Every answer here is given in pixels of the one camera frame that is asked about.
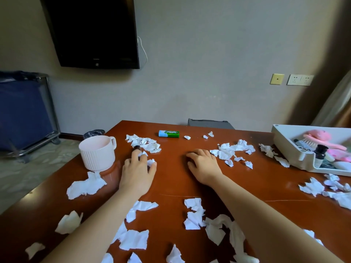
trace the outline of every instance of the baseboard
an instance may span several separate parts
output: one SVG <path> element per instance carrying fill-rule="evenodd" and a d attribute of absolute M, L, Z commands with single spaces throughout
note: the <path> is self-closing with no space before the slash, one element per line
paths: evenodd
<path fill-rule="evenodd" d="M 59 138 L 83 141 L 83 135 L 70 134 L 70 133 L 61 133 L 59 135 Z"/>

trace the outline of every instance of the white tray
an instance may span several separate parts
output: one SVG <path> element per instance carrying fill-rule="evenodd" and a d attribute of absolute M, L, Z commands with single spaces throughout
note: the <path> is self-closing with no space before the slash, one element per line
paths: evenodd
<path fill-rule="evenodd" d="M 335 174 L 351 176 L 351 172 L 338 170 L 338 169 L 327 169 L 327 168 L 314 168 L 314 159 L 316 155 L 312 151 L 302 151 L 295 143 L 294 139 L 302 140 L 303 134 L 309 130 L 321 129 L 329 132 L 332 136 L 331 143 L 350 145 L 351 139 L 351 128 L 336 128 L 336 127 L 316 127 L 306 125 L 286 125 L 286 124 L 274 124 L 272 127 L 272 133 L 274 133 L 274 144 L 288 160 L 288 162 L 301 169 L 309 172 L 319 172 L 323 174 Z"/>

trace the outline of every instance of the tv screen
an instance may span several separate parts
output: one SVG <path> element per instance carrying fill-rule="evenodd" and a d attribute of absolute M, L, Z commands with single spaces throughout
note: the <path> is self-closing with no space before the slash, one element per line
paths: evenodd
<path fill-rule="evenodd" d="M 41 0 L 61 66 L 139 69 L 133 0 Z"/>

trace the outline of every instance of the toiletry bottle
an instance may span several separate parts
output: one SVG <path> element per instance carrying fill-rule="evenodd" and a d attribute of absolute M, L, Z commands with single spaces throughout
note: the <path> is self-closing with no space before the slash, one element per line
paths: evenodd
<path fill-rule="evenodd" d="M 324 145 L 317 145 L 314 153 L 316 154 L 316 158 L 314 159 L 314 167 L 319 168 L 325 158 L 325 153 L 329 148 Z"/>

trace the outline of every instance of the gray floor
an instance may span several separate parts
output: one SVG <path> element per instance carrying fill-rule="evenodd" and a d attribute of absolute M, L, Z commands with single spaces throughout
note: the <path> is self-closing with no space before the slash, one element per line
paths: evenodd
<path fill-rule="evenodd" d="M 0 214 L 32 191 L 77 154 L 79 141 L 61 139 L 30 153 L 30 162 L 0 159 Z"/>

